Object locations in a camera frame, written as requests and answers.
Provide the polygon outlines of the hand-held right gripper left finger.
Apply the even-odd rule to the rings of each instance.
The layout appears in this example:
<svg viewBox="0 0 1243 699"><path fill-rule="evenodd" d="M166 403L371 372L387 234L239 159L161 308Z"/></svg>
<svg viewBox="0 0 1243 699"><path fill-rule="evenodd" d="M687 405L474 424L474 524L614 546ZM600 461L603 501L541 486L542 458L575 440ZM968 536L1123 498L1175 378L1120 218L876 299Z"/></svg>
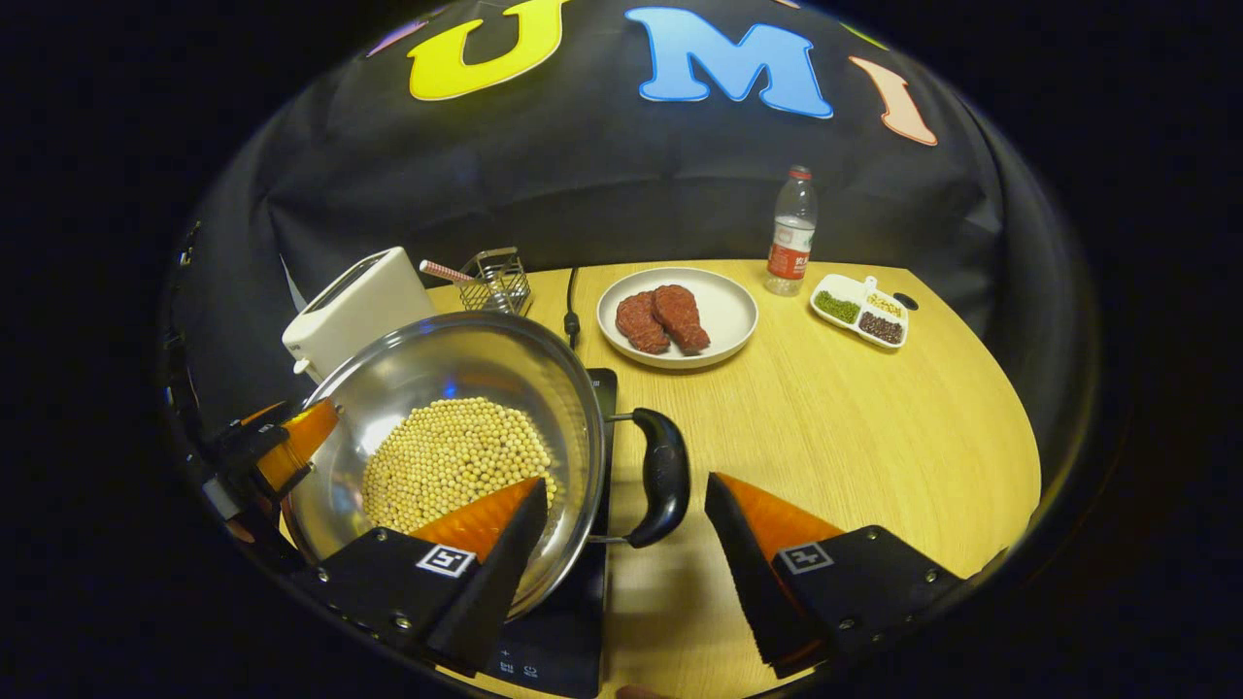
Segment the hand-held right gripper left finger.
<svg viewBox="0 0 1243 699"><path fill-rule="evenodd" d="M546 483L530 478L413 534L377 526L292 583L387 650L475 677L547 521Z"/></svg>

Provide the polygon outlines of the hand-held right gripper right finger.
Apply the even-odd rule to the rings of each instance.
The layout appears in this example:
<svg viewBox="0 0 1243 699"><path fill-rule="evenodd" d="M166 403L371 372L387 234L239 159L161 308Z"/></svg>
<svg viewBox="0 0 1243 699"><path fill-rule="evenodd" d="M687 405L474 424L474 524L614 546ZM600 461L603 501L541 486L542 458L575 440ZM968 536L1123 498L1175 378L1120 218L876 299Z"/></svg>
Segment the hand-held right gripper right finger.
<svg viewBox="0 0 1243 699"><path fill-rule="evenodd" d="M781 680L895 646L962 583L880 525L839 529L720 471L705 510L759 658Z"/></svg>

